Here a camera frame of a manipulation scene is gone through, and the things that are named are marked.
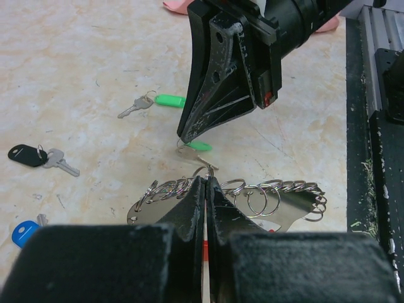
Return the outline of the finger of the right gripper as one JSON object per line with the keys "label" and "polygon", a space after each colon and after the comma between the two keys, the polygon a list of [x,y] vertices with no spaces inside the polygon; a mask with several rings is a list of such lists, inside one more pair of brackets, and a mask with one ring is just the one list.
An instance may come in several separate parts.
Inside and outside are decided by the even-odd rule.
{"label": "finger of the right gripper", "polygon": [[184,138],[196,108],[196,100],[206,77],[210,57],[211,7],[203,1],[193,1],[187,7],[192,38],[191,73],[186,95],[185,106],[177,128],[177,135]]}
{"label": "finger of the right gripper", "polygon": [[233,17],[211,17],[206,77],[192,110],[185,143],[256,108],[249,26]]}

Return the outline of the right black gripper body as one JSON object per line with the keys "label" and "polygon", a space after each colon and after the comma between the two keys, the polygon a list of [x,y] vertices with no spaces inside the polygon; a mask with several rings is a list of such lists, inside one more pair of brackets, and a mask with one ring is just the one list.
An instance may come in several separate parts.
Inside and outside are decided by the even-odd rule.
{"label": "right black gripper body", "polygon": [[266,20],[250,1],[203,1],[211,7],[211,17],[233,17],[249,26],[252,85],[256,108],[267,108],[276,100],[280,80],[280,27],[277,19]]}

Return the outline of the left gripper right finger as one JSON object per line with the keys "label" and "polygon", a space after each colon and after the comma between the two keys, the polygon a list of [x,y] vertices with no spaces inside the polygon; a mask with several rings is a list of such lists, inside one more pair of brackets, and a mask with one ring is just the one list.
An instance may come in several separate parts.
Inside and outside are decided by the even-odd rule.
{"label": "left gripper right finger", "polygon": [[216,177],[205,182],[210,301],[234,301],[233,257],[229,244],[234,233],[265,233],[226,197]]}

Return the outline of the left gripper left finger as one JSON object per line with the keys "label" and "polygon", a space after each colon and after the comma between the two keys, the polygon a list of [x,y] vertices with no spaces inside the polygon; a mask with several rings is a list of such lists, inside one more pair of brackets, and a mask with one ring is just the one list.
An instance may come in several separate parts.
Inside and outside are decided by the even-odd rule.
{"label": "left gripper left finger", "polygon": [[201,302],[205,182],[196,177],[185,197],[158,223],[168,228],[162,302]]}

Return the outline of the green tag key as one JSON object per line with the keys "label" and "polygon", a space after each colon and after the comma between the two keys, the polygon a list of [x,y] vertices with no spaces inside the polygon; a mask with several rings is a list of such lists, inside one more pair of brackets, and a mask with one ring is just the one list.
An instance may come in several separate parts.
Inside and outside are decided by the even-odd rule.
{"label": "green tag key", "polygon": [[186,103],[185,97],[167,94],[158,94],[151,97],[149,96],[150,93],[155,93],[155,91],[151,90],[139,98],[136,98],[133,105],[118,114],[117,118],[123,119],[134,111],[149,109],[154,104],[183,109]]}
{"label": "green tag key", "polygon": [[197,161],[207,167],[213,168],[214,170],[219,170],[219,167],[217,167],[216,165],[213,165],[211,162],[201,158],[201,156],[199,155],[197,150],[195,150],[193,147],[191,147],[189,145],[186,145],[185,143],[182,143],[180,139],[178,139],[176,142],[175,154],[178,157],[183,158],[184,160]]}

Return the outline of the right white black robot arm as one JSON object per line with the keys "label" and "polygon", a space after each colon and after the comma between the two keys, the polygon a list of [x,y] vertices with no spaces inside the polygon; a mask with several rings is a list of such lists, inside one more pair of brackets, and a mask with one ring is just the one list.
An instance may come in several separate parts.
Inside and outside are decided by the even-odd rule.
{"label": "right white black robot arm", "polygon": [[209,129],[271,105],[282,59],[347,6],[346,1],[193,1],[187,8],[192,64],[177,128],[188,143]]}

